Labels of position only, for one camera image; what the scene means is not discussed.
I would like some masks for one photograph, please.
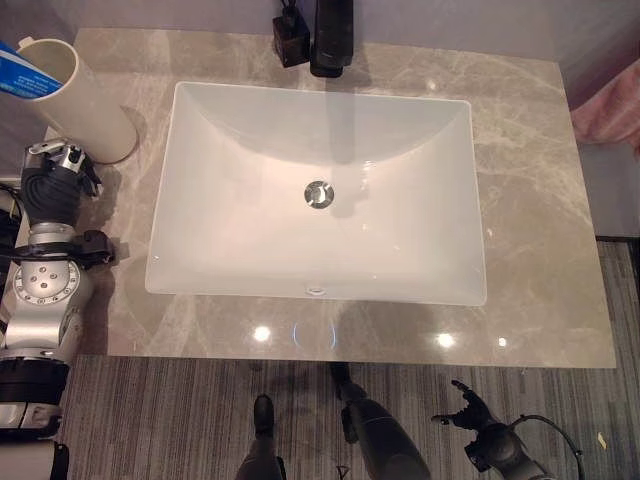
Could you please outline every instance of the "sink overflow hole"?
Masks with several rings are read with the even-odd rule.
[[[324,295],[325,292],[324,288],[321,287],[308,287],[307,288],[307,295],[311,295],[312,297],[320,297],[322,295]]]

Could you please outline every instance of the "white rectangular sink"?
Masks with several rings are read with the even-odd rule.
[[[146,288],[483,304],[469,103],[179,83]]]

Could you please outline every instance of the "white cup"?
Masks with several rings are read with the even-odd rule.
[[[52,94],[25,103],[98,163],[114,163],[131,153],[137,141],[133,123],[100,89],[75,48],[62,40],[31,37],[19,44],[20,55],[62,83]]]

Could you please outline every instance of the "gray carpet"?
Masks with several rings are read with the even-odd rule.
[[[355,364],[354,380],[387,407],[423,453],[432,478],[479,474],[463,447],[470,432],[429,422],[459,410],[449,385],[471,385],[505,420],[539,413],[564,427],[584,450],[589,479],[640,479],[640,309],[629,250],[599,243],[617,346],[616,370],[473,368]],[[80,356],[64,399],[59,434],[72,456],[73,479],[229,479],[248,449],[254,397],[276,405],[277,449],[290,480],[368,478],[357,445],[344,442],[341,406],[326,365]],[[528,422],[518,432],[559,479],[576,478],[561,437]],[[604,449],[598,433],[606,440]]]

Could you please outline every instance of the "black faucet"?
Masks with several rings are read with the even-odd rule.
[[[316,0],[311,73],[337,78],[353,58],[353,0]]]

